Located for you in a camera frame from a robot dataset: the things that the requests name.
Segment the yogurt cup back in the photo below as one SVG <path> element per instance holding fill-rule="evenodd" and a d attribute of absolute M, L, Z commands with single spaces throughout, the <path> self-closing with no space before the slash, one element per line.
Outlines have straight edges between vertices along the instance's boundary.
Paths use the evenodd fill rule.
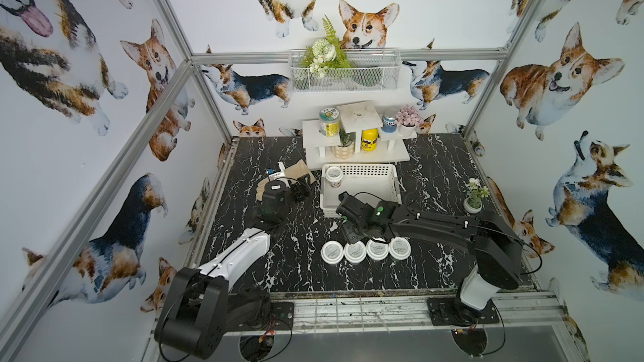
<path fill-rule="evenodd" d="M 340 229 L 347 243 L 350 245 L 362 241 L 362 239 L 365 237 L 364 233 L 359 228 L 356 228 L 349 222 L 343 223 Z"/>
<path fill-rule="evenodd" d="M 343 177 L 344 172 L 339 166 L 329 166 L 325 171 L 325 179 L 332 188 L 339 188 Z"/>

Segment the yogurt cup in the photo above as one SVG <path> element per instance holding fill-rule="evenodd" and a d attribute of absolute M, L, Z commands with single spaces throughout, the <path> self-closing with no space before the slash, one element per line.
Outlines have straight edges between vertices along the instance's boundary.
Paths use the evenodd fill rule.
<path fill-rule="evenodd" d="M 324 263 L 335 266 L 344 259 L 344 246 L 338 241 L 327 241 L 322 246 L 320 256 Z"/>
<path fill-rule="evenodd" d="M 343 177 L 344 172 L 339 166 L 329 166 L 325 171 L 325 179 L 332 188 L 339 188 Z"/>
<path fill-rule="evenodd" d="M 352 264 L 359 264 L 367 257 L 367 247 L 362 241 L 357 241 L 354 244 L 345 244 L 344 246 L 345 259 Z"/>
<path fill-rule="evenodd" d="M 385 241 L 370 239 L 366 244 L 367 256 L 372 261 L 383 261 L 389 256 L 389 245 Z"/>
<path fill-rule="evenodd" d="M 388 244 L 389 255 L 398 261 L 404 261 L 411 255 L 411 245 L 406 238 L 394 237 Z"/>
<path fill-rule="evenodd" d="M 343 223 L 340 229 L 347 243 L 350 245 L 362 241 L 362 239 L 365 237 L 364 233 L 359 228 L 356 228 L 349 222 Z"/>

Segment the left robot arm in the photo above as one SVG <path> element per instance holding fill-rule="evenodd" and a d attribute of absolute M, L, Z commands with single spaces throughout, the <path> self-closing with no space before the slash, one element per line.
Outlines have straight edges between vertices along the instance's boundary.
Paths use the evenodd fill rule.
<path fill-rule="evenodd" d="M 313 181 L 310 174 L 269 179 L 241 236 L 211 261 L 177 272 L 154 330 L 159 350 L 171 348 L 185 358 L 207 360 L 230 331 L 249 328 L 271 334 L 277 325 L 287 325 L 288 319 L 273 310 L 266 291 L 230 291 L 269 252 L 271 239 L 283 229 L 292 205 L 312 195 Z"/>

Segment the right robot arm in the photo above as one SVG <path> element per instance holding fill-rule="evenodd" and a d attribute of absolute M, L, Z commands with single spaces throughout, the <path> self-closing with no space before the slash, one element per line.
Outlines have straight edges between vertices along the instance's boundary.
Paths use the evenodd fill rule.
<path fill-rule="evenodd" d="M 384 199 L 371 206 L 346 191 L 338 199 L 341 229 L 352 244 L 366 238 L 390 244 L 397 238 L 409 238 L 442 243 L 473 256 L 476 264 L 460 285 L 454 301 L 457 309 L 480 312 L 496 293 L 515 290 L 522 283 L 526 243 L 494 212 L 450 216 Z"/>

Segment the white plastic basket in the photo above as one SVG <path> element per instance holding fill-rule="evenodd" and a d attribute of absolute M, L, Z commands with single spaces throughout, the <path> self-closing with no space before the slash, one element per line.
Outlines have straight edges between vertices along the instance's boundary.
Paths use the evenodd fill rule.
<path fill-rule="evenodd" d="M 344 177 L 339 188 L 332 188 L 325 179 L 329 166 L 339 166 Z M 377 206 L 380 199 L 402 204 L 397 169 L 392 164 L 326 164 L 322 168 L 320 183 L 320 209 L 326 218 L 339 218 L 335 209 L 340 204 L 342 192 L 357 195 L 360 201 Z"/>

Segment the woven pot green plant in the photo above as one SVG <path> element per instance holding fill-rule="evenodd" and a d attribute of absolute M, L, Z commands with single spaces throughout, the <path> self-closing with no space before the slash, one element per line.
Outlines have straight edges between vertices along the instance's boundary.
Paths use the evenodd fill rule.
<path fill-rule="evenodd" d="M 346 132 L 343 128 L 339 132 L 340 144 L 333 147 L 332 152 L 335 158 L 347 160 L 353 157 L 355 153 L 355 132 Z"/>

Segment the yellow jar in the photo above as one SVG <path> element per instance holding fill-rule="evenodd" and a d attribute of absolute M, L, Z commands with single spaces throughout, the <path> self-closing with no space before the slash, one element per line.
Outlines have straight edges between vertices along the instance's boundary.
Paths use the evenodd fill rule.
<path fill-rule="evenodd" d="M 379 132 L 377 128 L 364 130 L 362 132 L 361 148 L 362 151 L 372 152 L 377 148 Z"/>

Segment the white tiered shelf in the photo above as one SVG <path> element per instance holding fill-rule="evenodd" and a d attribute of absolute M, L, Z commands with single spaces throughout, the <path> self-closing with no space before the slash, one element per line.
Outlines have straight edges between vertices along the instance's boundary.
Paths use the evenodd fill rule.
<path fill-rule="evenodd" d="M 382 117 L 371 102 L 357 102 L 338 106 L 335 121 L 347 135 L 354 140 L 348 148 L 340 147 L 340 135 L 333 137 L 322 133 L 326 124 L 322 119 L 303 122 L 303 147 L 306 163 L 311 170 L 320 170 L 326 164 L 392 164 L 410 159 L 405 142 L 416 139 L 418 134 L 411 132 L 386 133 L 382 130 Z M 372 151 L 362 147 L 365 131 L 377 132 L 377 145 Z"/>

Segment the green yellow tin can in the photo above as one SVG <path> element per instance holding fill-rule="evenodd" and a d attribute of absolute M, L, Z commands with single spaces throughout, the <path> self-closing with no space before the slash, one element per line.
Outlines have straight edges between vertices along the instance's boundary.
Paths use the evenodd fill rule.
<path fill-rule="evenodd" d="M 325 137 L 335 137 L 340 132 L 340 112 L 336 107 L 326 107 L 319 113 L 320 133 Z"/>

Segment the blue white can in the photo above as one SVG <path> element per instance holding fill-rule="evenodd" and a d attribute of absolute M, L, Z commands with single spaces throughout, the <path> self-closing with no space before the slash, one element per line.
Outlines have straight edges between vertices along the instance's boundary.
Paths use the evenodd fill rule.
<path fill-rule="evenodd" d="M 382 114 L 382 131 L 386 134 L 397 132 L 397 109 L 386 108 Z"/>

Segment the pink flower pot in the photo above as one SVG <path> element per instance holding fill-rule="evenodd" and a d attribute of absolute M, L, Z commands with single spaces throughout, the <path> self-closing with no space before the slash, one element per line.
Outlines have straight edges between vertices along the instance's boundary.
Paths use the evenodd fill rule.
<path fill-rule="evenodd" d="M 405 105 L 396 114 L 397 131 L 403 137 L 411 136 L 423 119 L 417 108 Z"/>

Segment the small white flower pot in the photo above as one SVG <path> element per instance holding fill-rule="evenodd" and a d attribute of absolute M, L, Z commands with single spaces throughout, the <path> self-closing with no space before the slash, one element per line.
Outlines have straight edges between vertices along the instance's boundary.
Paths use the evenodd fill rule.
<path fill-rule="evenodd" d="M 481 184 L 476 178 L 469 178 L 467 184 L 467 195 L 464 200 L 464 208 L 470 214 L 477 214 L 483 209 L 483 200 L 490 197 L 489 188 Z"/>

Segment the green fern white flowers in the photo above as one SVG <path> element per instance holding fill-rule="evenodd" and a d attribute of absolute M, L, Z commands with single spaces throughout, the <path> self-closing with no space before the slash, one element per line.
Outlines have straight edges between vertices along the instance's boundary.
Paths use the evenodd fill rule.
<path fill-rule="evenodd" d="M 307 70 L 311 77 L 349 77 L 355 66 L 341 47 L 341 41 L 330 19 L 323 18 L 325 37 L 315 40 L 306 48 L 300 67 Z"/>

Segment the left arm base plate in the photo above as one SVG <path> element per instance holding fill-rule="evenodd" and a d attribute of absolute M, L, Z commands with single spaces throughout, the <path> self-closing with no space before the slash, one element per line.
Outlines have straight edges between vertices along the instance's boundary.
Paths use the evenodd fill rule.
<path fill-rule="evenodd" d="M 227 332 L 290 331 L 293 327 L 293 302 L 266 302 L 262 306 L 253 303 L 231 309 L 226 317 Z"/>

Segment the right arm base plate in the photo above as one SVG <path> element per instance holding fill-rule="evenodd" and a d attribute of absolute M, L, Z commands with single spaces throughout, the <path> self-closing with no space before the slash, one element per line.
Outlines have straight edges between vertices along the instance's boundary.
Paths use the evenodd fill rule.
<path fill-rule="evenodd" d="M 459 298 L 428 298 L 429 317 L 434 326 L 471 327 L 478 324 L 500 323 L 501 318 L 493 301 L 483 310 L 476 310 Z"/>

